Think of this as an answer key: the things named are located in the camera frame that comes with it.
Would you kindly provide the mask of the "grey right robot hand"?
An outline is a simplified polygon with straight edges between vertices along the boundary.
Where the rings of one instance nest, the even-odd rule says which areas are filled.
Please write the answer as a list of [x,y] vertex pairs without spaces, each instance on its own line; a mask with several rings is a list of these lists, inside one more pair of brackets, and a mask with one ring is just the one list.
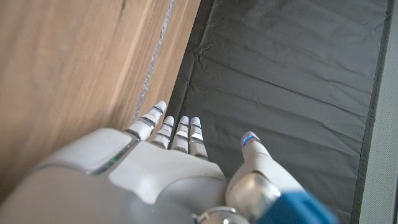
[[210,162],[199,118],[156,103],[124,131],[101,128],[41,160],[1,204],[2,223],[253,223],[303,192],[252,132],[232,179]]

